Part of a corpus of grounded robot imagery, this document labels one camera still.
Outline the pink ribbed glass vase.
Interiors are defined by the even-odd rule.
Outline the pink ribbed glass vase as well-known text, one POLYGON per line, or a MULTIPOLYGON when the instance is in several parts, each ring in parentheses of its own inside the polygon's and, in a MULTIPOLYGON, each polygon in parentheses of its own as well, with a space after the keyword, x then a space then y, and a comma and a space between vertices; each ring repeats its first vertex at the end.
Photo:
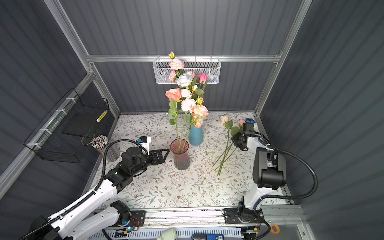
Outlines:
POLYGON ((170 150, 174 154, 175 168, 183 171, 190 167, 191 159, 188 153, 189 143, 185 139, 176 139, 170 145, 170 150))

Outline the white rose stem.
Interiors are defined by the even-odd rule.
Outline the white rose stem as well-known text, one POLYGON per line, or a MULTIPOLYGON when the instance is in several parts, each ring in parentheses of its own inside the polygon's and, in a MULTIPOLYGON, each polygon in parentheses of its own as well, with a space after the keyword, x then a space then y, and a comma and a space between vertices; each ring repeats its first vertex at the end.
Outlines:
POLYGON ((235 148, 233 148, 234 143, 232 141, 232 137, 234 137, 239 131, 239 126, 227 128, 227 142, 225 149, 214 163, 214 166, 218 164, 218 166, 215 168, 215 171, 217 171, 217 176, 220 176, 222 174, 224 163, 228 161, 228 159, 232 156, 233 152, 235 151, 235 148))
POLYGON ((227 161, 230 155, 230 150, 232 147, 231 137, 233 136, 236 128, 233 120, 231 120, 227 115, 220 116, 220 124, 224 128, 224 131, 221 134, 221 137, 223 137, 223 140, 221 140, 223 143, 222 153, 219 154, 218 158, 213 163, 213 168, 218 170, 218 175, 221 174, 224 163, 227 161))

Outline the teal ceramic vase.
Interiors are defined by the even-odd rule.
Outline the teal ceramic vase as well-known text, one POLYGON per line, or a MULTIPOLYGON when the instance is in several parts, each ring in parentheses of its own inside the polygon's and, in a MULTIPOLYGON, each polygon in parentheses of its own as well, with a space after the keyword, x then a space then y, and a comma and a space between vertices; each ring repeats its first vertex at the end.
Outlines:
POLYGON ((197 128, 194 125, 191 126, 189 143, 192 146, 199 146, 203 143, 203 127, 197 128))

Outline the peach pink peony stem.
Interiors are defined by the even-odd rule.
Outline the peach pink peony stem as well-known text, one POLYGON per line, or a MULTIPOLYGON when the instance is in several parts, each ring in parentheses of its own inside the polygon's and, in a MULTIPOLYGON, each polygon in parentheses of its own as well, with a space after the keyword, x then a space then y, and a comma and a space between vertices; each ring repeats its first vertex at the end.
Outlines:
POLYGON ((190 129, 191 126, 194 125, 195 127, 203 127, 204 120, 207 118, 209 112, 208 109, 204 105, 184 105, 182 107, 182 110, 186 113, 189 113, 189 122, 190 122, 190 129))

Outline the white peony spray stem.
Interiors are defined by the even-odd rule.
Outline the white peony spray stem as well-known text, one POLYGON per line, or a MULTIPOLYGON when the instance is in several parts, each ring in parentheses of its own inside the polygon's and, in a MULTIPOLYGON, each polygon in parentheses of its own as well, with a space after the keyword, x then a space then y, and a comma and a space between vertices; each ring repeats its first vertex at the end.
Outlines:
MULTIPOLYGON (((204 99, 202 97, 197 96, 196 99, 194 99, 194 96, 192 95, 192 92, 188 89, 182 89, 182 98, 181 98, 181 110, 184 105, 203 105, 204 99)), ((189 122, 189 113, 186 113, 182 110, 182 113, 184 114, 184 129, 188 128, 188 133, 190 130, 190 122, 189 122)))

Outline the large salmon pink rose stem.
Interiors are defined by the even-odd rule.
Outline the large salmon pink rose stem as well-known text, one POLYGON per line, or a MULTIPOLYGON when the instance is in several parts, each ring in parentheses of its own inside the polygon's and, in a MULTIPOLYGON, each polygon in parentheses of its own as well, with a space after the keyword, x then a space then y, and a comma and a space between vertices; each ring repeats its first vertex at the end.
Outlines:
POLYGON ((179 108, 178 103, 182 98, 182 92, 179 88, 169 89, 166 91, 165 96, 169 100, 169 111, 168 115, 171 117, 169 123, 171 126, 176 128, 176 143, 177 143, 177 153, 181 152, 181 143, 179 135, 179 108))

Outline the hot pink rose stem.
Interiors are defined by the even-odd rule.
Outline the hot pink rose stem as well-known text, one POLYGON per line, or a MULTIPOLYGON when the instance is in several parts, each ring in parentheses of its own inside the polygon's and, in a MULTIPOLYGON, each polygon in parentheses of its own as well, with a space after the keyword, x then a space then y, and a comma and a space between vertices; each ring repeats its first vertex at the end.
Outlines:
POLYGON ((204 90, 207 84, 208 84, 208 76, 204 73, 201 73, 199 75, 199 88, 204 90))

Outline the white blue flower stem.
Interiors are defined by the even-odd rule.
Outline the white blue flower stem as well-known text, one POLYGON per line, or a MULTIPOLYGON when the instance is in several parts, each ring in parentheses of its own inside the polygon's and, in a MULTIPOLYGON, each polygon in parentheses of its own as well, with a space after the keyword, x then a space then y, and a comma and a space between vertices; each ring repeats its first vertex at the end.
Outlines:
POLYGON ((196 85, 197 77, 189 74, 182 74, 176 79, 176 84, 180 90, 191 89, 196 85))

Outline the pink peony spray stem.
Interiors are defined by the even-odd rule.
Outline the pink peony spray stem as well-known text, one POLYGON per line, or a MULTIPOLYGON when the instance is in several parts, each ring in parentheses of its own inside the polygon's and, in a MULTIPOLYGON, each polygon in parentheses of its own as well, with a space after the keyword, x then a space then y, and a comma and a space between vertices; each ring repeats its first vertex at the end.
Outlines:
POLYGON ((171 83, 175 83, 177 78, 183 74, 183 68, 185 67, 185 63, 178 59, 174 52, 169 53, 169 58, 171 61, 169 62, 169 67, 171 69, 171 73, 168 77, 171 83))

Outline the cream peach rose stem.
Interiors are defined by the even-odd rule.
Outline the cream peach rose stem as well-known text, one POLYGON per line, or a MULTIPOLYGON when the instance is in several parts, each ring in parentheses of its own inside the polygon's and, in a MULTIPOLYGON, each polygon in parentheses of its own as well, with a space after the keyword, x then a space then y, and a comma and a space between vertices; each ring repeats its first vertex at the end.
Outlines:
POLYGON ((192 76, 193 78, 196 76, 196 73, 193 71, 187 71, 187 72, 185 72, 185 74, 192 76))

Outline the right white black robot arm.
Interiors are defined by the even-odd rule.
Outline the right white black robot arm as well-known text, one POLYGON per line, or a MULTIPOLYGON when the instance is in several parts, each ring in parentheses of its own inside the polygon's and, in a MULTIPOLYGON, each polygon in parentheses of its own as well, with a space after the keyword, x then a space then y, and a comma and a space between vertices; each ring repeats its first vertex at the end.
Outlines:
POLYGON ((223 209, 222 214, 226 224, 258 223, 263 217, 262 197, 271 195, 286 184, 286 159, 271 148, 266 136, 255 131, 253 123, 241 124, 232 141, 241 151, 255 154, 252 165, 254 183, 236 208, 223 209))

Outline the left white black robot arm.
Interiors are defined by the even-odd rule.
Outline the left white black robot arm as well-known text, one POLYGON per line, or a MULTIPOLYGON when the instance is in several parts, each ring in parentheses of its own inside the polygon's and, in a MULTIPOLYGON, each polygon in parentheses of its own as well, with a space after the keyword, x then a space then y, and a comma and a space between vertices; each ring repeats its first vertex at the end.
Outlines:
POLYGON ((50 217, 35 219, 23 239, 85 240, 114 225, 131 229, 138 227, 140 221, 132 216, 130 208, 121 201, 111 203, 95 215, 93 212, 130 185, 148 167, 164 163, 169 153, 169 149, 150 151, 141 145, 128 148, 122 154, 122 161, 102 177, 93 189, 50 217))

